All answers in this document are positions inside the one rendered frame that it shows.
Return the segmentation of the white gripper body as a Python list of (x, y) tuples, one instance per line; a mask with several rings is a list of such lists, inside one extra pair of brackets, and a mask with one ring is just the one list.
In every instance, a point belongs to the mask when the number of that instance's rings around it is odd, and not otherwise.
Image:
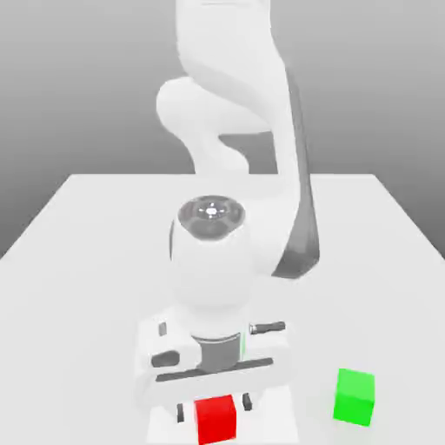
[(140, 349), (134, 353), (134, 402), (147, 414), (152, 408), (174, 408), (181, 402), (207, 399), (235, 393), (261, 392), (283, 385), (293, 375), (293, 355), (290, 349), (278, 349), (271, 364), (222, 373), (192, 375), (182, 372), (178, 377), (159, 382), (156, 372), (149, 370), (148, 356)]

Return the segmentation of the small red cube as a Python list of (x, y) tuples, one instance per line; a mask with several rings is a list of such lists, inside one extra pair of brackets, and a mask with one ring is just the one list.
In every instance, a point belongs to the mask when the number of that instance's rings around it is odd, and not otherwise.
[(237, 415), (232, 395), (194, 401), (199, 445), (236, 439)]

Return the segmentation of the small green cube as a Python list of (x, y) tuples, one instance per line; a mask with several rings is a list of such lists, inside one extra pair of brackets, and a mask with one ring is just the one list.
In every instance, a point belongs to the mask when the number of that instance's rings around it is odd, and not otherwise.
[(369, 427), (375, 406), (375, 376), (353, 369), (339, 369), (333, 418)]

